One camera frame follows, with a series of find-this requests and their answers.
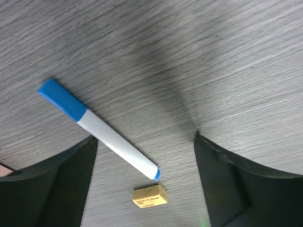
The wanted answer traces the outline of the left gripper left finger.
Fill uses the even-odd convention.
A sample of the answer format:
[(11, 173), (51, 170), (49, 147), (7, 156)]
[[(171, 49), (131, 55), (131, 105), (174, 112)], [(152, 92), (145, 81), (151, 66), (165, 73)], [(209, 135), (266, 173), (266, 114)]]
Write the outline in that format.
[(0, 179), (2, 227), (79, 227), (97, 155), (89, 136)]

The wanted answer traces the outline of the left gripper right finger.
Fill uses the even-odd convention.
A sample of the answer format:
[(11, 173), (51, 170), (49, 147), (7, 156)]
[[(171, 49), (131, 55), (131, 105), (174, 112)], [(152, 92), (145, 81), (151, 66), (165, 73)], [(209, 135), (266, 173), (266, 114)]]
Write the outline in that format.
[(199, 133), (194, 150), (211, 226), (302, 226), (302, 175), (258, 164)]

